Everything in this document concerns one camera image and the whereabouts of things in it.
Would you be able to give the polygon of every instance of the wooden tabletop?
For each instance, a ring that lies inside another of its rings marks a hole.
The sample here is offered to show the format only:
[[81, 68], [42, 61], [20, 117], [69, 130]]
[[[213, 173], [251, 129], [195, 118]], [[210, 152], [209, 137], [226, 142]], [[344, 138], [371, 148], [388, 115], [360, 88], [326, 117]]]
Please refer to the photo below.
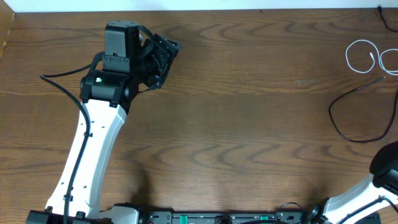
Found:
[[[398, 27], [398, 11], [386, 10]], [[385, 73], [350, 70], [357, 39], [396, 48], [398, 34], [375, 9], [16, 14], [0, 62], [0, 217], [24, 223], [43, 210], [60, 178], [78, 109], [39, 75], [89, 64], [104, 49], [107, 21], [131, 20], [183, 45], [163, 89], [131, 105], [104, 178], [101, 209], [114, 203], [174, 210], [304, 207], [365, 178], [375, 153], [398, 140], [350, 143], [333, 128], [328, 106]], [[370, 45], [352, 64], [367, 70]], [[384, 63], [397, 69], [396, 55]], [[84, 72], [56, 81], [78, 96]], [[380, 135], [398, 81], [337, 102], [333, 115], [351, 138]], [[391, 208], [383, 223], [395, 223]]]

